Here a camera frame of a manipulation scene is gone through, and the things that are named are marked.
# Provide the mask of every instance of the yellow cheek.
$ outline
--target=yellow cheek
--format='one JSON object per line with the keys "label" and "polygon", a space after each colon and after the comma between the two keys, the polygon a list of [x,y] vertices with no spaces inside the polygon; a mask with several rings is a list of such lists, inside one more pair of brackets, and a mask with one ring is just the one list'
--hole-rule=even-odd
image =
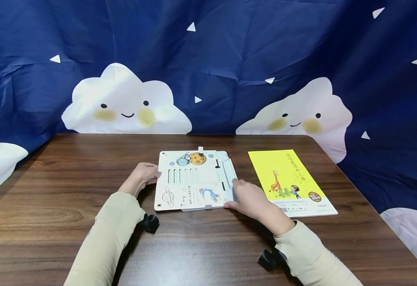
{"label": "yellow cheek", "polygon": [[285,118],[277,118],[272,121],[268,126],[267,130],[269,131],[278,131],[286,126],[286,119]]}
{"label": "yellow cheek", "polygon": [[318,120],[310,118],[304,121],[302,129],[304,129],[307,133],[316,134],[323,131],[323,126],[318,122]]}
{"label": "yellow cheek", "polygon": [[156,116],[151,108],[142,107],[137,114],[139,122],[145,127],[151,127],[156,123]]}
{"label": "yellow cheek", "polygon": [[96,109],[93,113],[94,118],[100,121],[115,121],[116,113],[110,109],[100,108]]}

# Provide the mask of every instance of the wood grain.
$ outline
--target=wood grain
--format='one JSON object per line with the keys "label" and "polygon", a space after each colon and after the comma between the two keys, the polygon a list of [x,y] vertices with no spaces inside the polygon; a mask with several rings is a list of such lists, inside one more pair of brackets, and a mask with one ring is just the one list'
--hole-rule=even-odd
{"label": "wood grain", "polygon": [[[162,150],[224,150],[239,178],[259,184],[247,151],[294,149],[339,211],[302,219],[366,286],[417,286],[417,260],[306,136],[55,136],[0,187],[0,286],[60,286],[108,196]],[[154,214],[154,189],[142,198]],[[257,264],[271,234],[224,209],[160,213],[155,235],[136,231],[114,285],[299,285]]]}

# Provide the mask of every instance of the yellow book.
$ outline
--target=yellow book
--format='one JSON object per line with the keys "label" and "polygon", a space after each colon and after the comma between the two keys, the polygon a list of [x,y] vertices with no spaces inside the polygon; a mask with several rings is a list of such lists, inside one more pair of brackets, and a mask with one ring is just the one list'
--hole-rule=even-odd
{"label": "yellow book", "polygon": [[248,155],[267,198],[289,217],[338,214],[294,150],[250,151]]}

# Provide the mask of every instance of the long sleeve shirt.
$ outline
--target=long sleeve shirt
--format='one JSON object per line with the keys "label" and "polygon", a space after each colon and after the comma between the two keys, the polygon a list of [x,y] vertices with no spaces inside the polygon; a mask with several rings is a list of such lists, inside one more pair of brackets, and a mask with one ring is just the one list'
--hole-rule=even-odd
{"label": "long sleeve shirt", "polygon": [[[145,211],[128,193],[114,193],[95,217],[64,286],[110,286],[121,252]],[[353,273],[301,222],[275,237],[293,276],[305,286],[362,286]]]}

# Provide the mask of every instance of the child's hand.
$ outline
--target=child's hand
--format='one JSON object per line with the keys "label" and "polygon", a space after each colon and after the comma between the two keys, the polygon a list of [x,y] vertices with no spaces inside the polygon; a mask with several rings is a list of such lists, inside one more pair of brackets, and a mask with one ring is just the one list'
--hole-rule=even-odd
{"label": "child's hand", "polygon": [[233,179],[237,202],[224,203],[225,208],[234,209],[246,216],[258,220],[274,235],[290,231],[295,223],[283,211],[270,202],[263,190],[244,180]]}
{"label": "child's hand", "polygon": [[224,204],[225,208],[234,209],[255,220],[261,220],[266,212],[274,206],[266,197],[263,190],[244,180],[233,179],[234,193],[237,202],[230,201]]}
{"label": "child's hand", "polygon": [[158,172],[158,165],[139,163],[129,178],[121,185],[118,192],[130,193],[136,197],[146,185],[156,184],[160,175],[161,172]]}

